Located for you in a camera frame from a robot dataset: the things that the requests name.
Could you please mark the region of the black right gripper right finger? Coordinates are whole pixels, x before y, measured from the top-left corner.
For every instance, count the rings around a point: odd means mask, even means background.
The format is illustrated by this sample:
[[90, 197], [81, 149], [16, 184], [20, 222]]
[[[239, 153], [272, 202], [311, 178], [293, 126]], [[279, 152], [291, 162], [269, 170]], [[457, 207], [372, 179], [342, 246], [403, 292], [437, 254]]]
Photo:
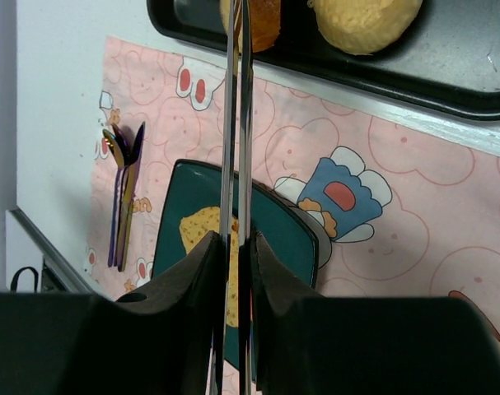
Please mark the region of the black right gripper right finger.
[[250, 245], [264, 394], [500, 394], [500, 344], [465, 300], [326, 297]]

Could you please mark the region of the steel serving tongs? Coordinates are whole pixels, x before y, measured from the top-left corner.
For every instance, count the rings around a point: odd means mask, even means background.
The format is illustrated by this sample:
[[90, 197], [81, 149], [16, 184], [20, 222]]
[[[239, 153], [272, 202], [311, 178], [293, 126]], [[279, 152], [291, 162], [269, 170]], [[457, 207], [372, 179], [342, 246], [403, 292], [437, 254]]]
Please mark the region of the steel serving tongs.
[[229, 280], [233, 210], [238, 218], [238, 356], [239, 393], [252, 383], [250, 233], [252, 196], [253, 49], [250, 3], [232, 1], [227, 24], [220, 236], [222, 275]]

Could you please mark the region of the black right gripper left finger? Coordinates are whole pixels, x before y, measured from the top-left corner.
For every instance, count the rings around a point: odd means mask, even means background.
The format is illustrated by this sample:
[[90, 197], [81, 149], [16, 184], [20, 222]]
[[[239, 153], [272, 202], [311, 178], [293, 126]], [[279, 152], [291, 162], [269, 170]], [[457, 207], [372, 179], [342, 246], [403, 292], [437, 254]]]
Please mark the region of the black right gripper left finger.
[[205, 393], [223, 287], [208, 246], [116, 301], [0, 293], [0, 394]]

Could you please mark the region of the crusty speckled bread slice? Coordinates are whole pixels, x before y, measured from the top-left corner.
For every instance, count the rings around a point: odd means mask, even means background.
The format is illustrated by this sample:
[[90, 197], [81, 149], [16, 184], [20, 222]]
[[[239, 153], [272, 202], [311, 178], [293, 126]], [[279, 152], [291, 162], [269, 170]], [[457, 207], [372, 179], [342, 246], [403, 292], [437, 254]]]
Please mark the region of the crusty speckled bread slice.
[[[191, 253], [193, 249], [207, 239], [209, 246], [204, 250], [206, 259], [216, 262], [222, 257], [218, 252], [220, 241], [215, 237], [209, 238], [208, 233], [218, 233], [220, 229], [220, 207], [208, 206], [199, 209], [195, 213], [185, 216], [180, 220], [179, 232], [185, 252]], [[228, 272], [227, 288], [227, 318], [226, 324], [230, 328], [239, 327], [239, 221], [235, 216], [231, 217], [231, 247]]]

